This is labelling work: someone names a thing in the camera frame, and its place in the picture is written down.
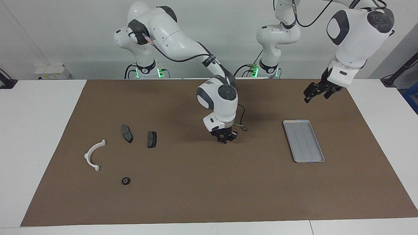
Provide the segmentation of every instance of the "brown surface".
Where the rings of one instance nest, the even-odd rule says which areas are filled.
[[[203,125],[202,80],[89,80],[21,226],[418,217],[349,93],[305,104],[309,82],[240,80],[249,131],[224,145]],[[310,120],[325,162],[292,160],[286,119]],[[102,139],[96,172],[83,156]]]

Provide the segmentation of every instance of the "black pole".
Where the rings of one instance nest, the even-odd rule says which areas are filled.
[[[415,55],[413,55],[411,57],[411,59],[409,59],[400,69],[398,69],[396,71],[396,73],[394,73],[390,78],[382,78],[380,79],[383,84],[385,85],[385,87],[393,87],[393,83],[395,82],[395,80],[403,73],[405,72],[408,68],[410,68],[415,61],[418,60],[418,52],[415,53]]]
[[[12,89],[18,82],[16,79],[8,79],[0,72],[0,81],[4,84],[0,89]]]

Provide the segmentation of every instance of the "silver tray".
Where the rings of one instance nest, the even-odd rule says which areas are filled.
[[[325,160],[308,120],[283,121],[293,159],[298,163],[323,162]]]

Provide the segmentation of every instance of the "white table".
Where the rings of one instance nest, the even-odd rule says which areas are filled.
[[[19,81],[0,90],[0,234],[418,234],[418,218],[19,227],[85,82]],[[349,92],[418,206],[418,116],[379,80],[354,80]]]

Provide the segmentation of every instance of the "blue crate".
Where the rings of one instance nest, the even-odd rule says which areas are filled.
[[[416,114],[418,114],[418,82],[409,88],[403,95]]]

